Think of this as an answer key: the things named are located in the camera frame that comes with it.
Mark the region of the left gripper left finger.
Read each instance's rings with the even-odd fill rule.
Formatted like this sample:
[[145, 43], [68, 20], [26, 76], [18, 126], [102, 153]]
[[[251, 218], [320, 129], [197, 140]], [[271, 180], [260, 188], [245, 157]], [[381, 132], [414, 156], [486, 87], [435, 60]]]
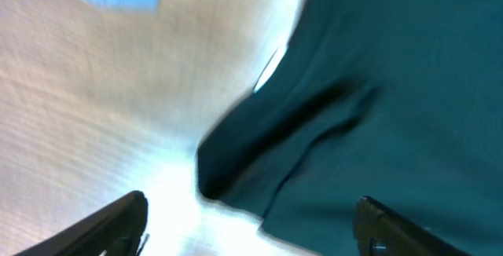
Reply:
[[143, 192], [129, 192], [16, 256], [140, 256], [148, 208]]

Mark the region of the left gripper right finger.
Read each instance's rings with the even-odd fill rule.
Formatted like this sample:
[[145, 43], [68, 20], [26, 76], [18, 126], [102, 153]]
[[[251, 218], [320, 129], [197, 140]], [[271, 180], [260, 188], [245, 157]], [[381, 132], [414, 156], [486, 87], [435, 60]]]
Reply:
[[352, 225], [361, 256], [468, 256], [369, 196], [357, 202]]

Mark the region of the black shirt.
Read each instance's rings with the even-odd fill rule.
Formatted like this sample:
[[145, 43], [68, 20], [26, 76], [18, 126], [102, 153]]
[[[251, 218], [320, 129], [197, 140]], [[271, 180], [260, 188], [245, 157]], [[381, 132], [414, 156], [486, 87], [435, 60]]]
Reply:
[[266, 84], [197, 153], [201, 194], [323, 255], [374, 199], [502, 252], [502, 0], [307, 0]]

